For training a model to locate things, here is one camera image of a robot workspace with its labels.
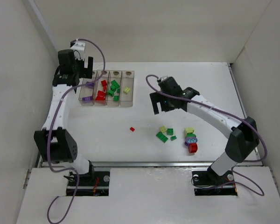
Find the purple rounded lego brick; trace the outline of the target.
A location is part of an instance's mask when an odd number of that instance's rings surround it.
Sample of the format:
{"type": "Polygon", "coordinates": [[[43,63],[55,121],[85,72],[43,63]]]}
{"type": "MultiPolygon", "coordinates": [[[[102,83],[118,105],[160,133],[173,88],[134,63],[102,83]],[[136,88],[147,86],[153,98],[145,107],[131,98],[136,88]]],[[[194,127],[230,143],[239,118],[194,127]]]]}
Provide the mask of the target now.
{"type": "Polygon", "coordinates": [[[95,86],[95,82],[86,82],[86,84],[85,84],[85,86],[87,87],[87,88],[90,88],[90,89],[93,89],[94,88],[94,86],[95,86]]]}

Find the small red lego brick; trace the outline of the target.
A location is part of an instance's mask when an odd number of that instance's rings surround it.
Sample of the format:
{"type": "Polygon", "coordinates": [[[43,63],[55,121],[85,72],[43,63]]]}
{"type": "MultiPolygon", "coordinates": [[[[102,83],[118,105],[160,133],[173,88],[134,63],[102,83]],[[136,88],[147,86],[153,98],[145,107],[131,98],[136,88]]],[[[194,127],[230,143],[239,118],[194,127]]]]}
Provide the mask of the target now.
{"type": "Polygon", "coordinates": [[[101,84],[102,84],[102,86],[107,86],[107,81],[103,80],[103,81],[101,81],[101,84]]]}

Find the red round lego piece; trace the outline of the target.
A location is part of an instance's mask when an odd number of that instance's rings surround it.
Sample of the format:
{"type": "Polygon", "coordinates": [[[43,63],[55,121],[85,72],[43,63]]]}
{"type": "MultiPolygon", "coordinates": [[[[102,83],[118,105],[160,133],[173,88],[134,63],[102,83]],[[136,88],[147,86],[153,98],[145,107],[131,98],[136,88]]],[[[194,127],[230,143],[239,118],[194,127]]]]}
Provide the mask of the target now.
{"type": "Polygon", "coordinates": [[[97,96],[100,97],[100,98],[105,98],[106,93],[104,91],[98,91],[97,96]]]}

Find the small yellow lego piece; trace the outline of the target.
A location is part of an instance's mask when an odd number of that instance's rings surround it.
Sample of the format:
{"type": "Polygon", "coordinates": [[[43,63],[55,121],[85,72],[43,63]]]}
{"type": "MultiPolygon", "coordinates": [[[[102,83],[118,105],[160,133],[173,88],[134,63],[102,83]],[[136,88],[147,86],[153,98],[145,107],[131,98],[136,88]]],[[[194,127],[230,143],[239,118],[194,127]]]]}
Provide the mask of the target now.
{"type": "Polygon", "coordinates": [[[123,89],[123,93],[126,94],[126,95],[129,94],[130,91],[131,91],[131,89],[130,89],[129,87],[125,87],[125,88],[123,89]]]}

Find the green lego brick tall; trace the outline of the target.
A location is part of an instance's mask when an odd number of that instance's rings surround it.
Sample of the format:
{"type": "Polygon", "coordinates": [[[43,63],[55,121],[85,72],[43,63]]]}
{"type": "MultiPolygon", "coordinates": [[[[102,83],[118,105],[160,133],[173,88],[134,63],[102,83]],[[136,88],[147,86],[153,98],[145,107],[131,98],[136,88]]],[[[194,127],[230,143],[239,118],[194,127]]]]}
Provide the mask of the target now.
{"type": "Polygon", "coordinates": [[[112,91],[112,90],[109,90],[107,93],[108,93],[108,95],[111,96],[111,97],[114,96],[114,91],[112,91]]]}

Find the yellow square lego brick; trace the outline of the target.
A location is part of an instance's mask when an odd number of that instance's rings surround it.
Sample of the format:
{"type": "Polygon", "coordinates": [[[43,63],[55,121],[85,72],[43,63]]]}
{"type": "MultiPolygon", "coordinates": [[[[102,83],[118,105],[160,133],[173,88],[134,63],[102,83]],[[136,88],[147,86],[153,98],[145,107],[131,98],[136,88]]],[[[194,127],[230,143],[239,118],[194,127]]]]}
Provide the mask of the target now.
{"type": "Polygon", "coordinates": [[[161,126],[161,127],[159,127],[159,130],[161,133],[164,133],[167,131],[167,128],[165,126],[161,126]]]}

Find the green long lego brick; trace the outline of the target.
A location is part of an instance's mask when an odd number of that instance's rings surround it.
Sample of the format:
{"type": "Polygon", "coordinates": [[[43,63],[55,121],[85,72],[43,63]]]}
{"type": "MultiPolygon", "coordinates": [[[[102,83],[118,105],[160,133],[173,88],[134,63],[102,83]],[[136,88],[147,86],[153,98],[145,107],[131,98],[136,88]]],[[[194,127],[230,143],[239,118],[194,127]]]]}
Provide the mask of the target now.
{"type": "Polygon", "coordinates": [[[168,137],[164,135],[162,132],[158,132],[156,134],[156,137],[161,140],[163,143],[166,143],[168,141],[168,137]]]}

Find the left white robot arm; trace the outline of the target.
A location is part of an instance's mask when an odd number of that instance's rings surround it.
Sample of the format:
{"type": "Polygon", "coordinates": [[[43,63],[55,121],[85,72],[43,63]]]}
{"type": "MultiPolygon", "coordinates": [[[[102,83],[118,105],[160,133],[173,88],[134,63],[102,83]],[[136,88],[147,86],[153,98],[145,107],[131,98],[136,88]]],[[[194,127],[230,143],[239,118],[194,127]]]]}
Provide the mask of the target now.
{"type": "Polygon", "coordinates": [[[78,155],[77,143],[67,130],[68,118],[81,78],[92,78],[92,65],[85,67],[83,47],[58,51],[59,65],[52,82],[52,100],[46,121],[35,131],[34,140],[39,153],[50,168],[61,164],[77,175],[94,179],[92,163],[78,155]]]}

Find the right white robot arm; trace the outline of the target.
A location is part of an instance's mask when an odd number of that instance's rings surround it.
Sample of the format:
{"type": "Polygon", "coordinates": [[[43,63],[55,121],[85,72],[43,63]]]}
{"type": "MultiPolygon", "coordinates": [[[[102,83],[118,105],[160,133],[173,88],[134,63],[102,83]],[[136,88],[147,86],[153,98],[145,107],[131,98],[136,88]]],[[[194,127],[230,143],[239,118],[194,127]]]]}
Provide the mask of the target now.
{"type": "Polygon", "coordinates": [[[203,119],[227,138],[224,152],[207,169],[211,184],[221,182],[232,167],[244,162],[258,146],[260,137],[254,119],[242,119],[221,110],[199,91],[191,87],[182,89],[173,77],[158,77],[157,83],[160,89],[150,94],[154,114],[182,109],[203,119]]]}

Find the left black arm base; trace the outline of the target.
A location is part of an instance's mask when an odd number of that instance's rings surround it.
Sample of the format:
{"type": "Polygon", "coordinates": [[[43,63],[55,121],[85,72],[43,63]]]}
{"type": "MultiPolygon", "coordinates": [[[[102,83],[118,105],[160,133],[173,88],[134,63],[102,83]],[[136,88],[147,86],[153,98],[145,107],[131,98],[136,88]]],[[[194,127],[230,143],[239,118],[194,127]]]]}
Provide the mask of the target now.
{"type": "MultiPolygon", "coordinates": [[[[77,175],[70,172],[63,176],[67,179],[66,196],[74,195],[77,175]]],[[[110,171],[95,171],[94,175],[80,175],[75,196],[109,196],[110,171]]]]}

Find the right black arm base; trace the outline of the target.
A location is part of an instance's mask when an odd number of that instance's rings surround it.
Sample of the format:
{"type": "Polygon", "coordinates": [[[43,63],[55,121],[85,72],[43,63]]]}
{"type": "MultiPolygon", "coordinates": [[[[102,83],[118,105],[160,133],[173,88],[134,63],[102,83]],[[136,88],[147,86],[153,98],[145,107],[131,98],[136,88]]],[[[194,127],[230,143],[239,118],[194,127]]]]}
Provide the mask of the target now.
{"type": "Polygon", "coordinates": [[[228,170],[223,176],[207,170],[192,171],[191,183],[195,196],[237,196],[234,176],[228,170]]]}

